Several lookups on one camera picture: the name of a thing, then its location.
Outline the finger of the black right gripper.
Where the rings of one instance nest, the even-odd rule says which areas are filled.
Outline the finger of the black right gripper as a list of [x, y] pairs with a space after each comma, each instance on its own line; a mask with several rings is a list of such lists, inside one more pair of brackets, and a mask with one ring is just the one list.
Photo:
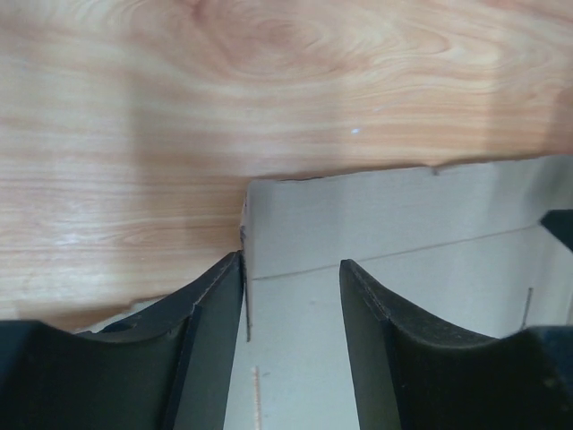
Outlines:
[[570, 251], [573, 250], [573, 210], [547, 211], [540, 224]]

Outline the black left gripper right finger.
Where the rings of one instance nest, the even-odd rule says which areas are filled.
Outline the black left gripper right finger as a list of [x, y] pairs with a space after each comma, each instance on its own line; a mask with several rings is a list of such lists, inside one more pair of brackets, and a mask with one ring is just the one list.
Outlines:
[[569, 429], [572, 330], [502, 339], [456, 326], [344, 260], [339, 283], [362, 429]]

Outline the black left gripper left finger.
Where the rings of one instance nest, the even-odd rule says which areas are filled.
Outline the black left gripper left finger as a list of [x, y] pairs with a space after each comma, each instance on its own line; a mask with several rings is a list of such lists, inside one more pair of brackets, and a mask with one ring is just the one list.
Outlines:
[[2, 322], [2, 428], [222, 428], [243, 294], [234, 252], [101, 331]]

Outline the brown cardboard box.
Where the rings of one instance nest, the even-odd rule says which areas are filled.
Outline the brown cardboard box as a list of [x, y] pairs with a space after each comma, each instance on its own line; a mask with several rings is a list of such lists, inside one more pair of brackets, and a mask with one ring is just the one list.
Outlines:
[[356, 261], [440, 318], [501, 338], [572, 320], [567, 155], [248, 185], [247, 303], [227, 429], [356, 429], [338, 271]]

